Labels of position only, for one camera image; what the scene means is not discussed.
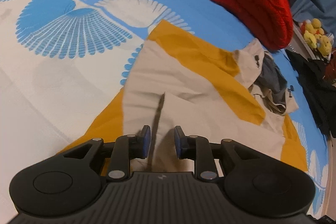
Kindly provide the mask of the yellow plush toys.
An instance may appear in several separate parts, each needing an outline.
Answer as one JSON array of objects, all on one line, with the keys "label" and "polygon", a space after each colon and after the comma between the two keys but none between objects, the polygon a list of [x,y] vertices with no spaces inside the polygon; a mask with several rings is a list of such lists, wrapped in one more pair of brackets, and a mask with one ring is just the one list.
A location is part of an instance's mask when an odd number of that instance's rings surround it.
[{"label": "yellow plush toys", "polygon": [[334,35],[325,31],[319,19],[305,20],[301,23],[300,30],[303,39],[313,52],[325,59],[331,58]]}]

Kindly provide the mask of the dark red spotted cushion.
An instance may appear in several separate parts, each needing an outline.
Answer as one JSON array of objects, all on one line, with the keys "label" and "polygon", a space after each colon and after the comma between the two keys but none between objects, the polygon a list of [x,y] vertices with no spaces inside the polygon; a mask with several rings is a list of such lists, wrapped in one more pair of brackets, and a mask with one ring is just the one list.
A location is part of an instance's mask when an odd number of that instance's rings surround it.
[{"label": "dark red spotted cushion", "polygon": [[326,65],[325,76],[329,79],[335,79],[336,74],[336,57],[335,57],[335,49],[331,52],[331,59],[329,63]]}]

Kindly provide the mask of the beige and mustard jacket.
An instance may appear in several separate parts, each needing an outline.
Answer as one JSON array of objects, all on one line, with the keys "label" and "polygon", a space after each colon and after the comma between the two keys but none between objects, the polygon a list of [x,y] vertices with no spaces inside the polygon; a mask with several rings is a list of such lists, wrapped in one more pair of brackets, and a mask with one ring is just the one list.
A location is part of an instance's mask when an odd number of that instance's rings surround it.
[{"label": "beige and mustard jacket", "polygon": [[222,50],[161,21],[150,33],[124,87],[95,118],[79,145],[106,142],[151,128],[149,156],[133,170],[192,171],[175,152],[174,128],[213,143],[232,139],[304,172],[306,150],[290,118],[298,106],[290,96],[275,102],[256,85],[268,55],[257,39],[242,50]]}]

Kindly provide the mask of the blue patterned bed sheet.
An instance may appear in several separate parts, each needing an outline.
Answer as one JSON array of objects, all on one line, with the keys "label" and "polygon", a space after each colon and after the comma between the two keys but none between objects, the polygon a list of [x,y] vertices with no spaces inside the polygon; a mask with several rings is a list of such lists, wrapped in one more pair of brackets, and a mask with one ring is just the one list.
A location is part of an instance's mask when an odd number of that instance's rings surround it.
[{"label": "blue patterned bed sheet", "polygon": [[[229,52],[260,42],[211,0],[1,0],[1,223],[16,214],[12,177],[74,146],[124,87],[161,21]],[[316,187],[309,214],[319,217],[329,171],[327,143],[288,56],[279,51],[272,57],[294,88],[298,108],[289,116]]]}]

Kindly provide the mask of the black clothes pile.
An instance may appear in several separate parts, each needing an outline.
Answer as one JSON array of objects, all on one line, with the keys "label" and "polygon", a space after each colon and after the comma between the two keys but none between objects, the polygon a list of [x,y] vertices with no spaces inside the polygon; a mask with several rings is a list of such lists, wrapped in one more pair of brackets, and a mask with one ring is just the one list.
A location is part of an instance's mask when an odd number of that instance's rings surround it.
[{"label": "black clothes pile", "polygon": [[323,135],[335,137],[335,87],[324,80],[325,63],[305,59],[299,53],[285,51],[298,73],[298,82],[308,102],[317,127]]}]

